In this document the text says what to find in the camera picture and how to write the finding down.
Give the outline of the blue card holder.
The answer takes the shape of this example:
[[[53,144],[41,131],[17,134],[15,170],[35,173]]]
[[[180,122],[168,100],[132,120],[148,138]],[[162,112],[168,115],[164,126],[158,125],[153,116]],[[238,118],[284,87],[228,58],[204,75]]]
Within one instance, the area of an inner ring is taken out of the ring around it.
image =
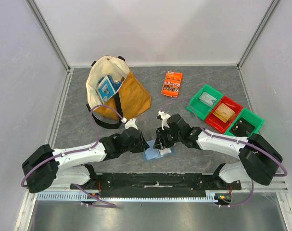
[[[146,143],[149,145],[149,148],[146,151],[142,152],[142,155],[143,155],[143,158],[145,161],[159,159],[159,158],[162,158],[162,157],[165,157],[165,156],[168,156],[168,155],[171,155],[174,153],[174,148],[171,147],[172,153],[160,156],[159,149],[154,149],[154,147],[153,147],[154,140],[147,141]]]

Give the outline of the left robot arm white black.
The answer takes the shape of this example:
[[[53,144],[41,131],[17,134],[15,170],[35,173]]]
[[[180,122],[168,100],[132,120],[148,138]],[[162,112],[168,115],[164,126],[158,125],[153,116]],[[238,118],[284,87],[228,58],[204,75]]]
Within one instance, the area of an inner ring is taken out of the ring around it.
[[[142,132],[134,127],[79,147],[52,149],[44,144],[22,163],[25,176],[21,185],[30,193],[72,184],[93,189],[98,178],[90,166],[92,162],[116,159],[123,153],[140,153],[148,148]]]

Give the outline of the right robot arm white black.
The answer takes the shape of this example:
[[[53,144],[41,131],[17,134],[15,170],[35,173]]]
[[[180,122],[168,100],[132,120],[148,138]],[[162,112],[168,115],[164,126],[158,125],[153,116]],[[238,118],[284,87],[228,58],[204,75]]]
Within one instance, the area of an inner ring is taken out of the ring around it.
[[[270,143],[259,134],[250,137],[232,137],[214,133],[201,127],[191,127],[179,115],[160,111],[161,121],[156,130],[154,148],[166,149],[180,142],[187,148],[210,150],[238,159],[237,163],[223,164],[212,177],[213,186],[224,189],[229,183],[252,179],[268,186],[277,175],[283,159]]]

